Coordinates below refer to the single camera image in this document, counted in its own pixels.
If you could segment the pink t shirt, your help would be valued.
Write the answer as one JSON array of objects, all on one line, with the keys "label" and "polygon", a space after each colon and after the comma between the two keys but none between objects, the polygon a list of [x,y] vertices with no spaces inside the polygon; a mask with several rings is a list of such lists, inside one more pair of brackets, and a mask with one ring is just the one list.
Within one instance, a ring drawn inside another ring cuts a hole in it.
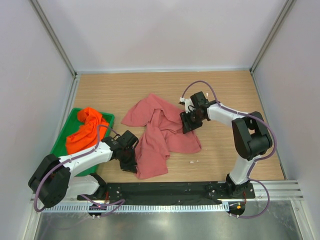
[{"label": "pink t shirt", "polygon": [[135,148],[138,179],[167,174],[171,153],[195,154],[202,150],[194,132],[183,133],[181,112],[175,105],[150,93],[123,117],[123,125],[145,128]]}]

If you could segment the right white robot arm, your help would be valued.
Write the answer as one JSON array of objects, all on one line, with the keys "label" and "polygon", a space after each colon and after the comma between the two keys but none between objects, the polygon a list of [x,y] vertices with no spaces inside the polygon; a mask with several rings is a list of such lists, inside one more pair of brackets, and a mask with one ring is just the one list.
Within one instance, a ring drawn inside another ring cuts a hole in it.
[{"label": "right white robot arm", "polygon": [[193,102],[181,97],[179,103],[185,107],[180,113],[184,134],[200,128],[203,120],[217,121],[232,128],[237,159],[226,176],[225,192],[231,198],[239,197],[250,183],[249,176],[257,160],[273,146],[262,115],[257,111],[239,112],[215,100]]}]

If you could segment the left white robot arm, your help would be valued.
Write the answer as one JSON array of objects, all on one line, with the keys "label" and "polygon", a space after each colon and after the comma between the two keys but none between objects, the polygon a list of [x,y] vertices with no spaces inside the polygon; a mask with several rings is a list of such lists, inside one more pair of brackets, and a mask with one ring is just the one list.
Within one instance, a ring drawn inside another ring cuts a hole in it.
[{"label": "left white robot arm", "polygon": [[45,156],[28,181],[35,194],[34,210],[41,212],[38,201],[49,209],[63,199],[101,200],[107,194],[107,183],[97,173],[79,174],[111,160],[119,160],[123,171],[137,173],[135,148],[138,143],[138,138],[126,131],[117,138],[105,137],[95,146],[71,155]]}]

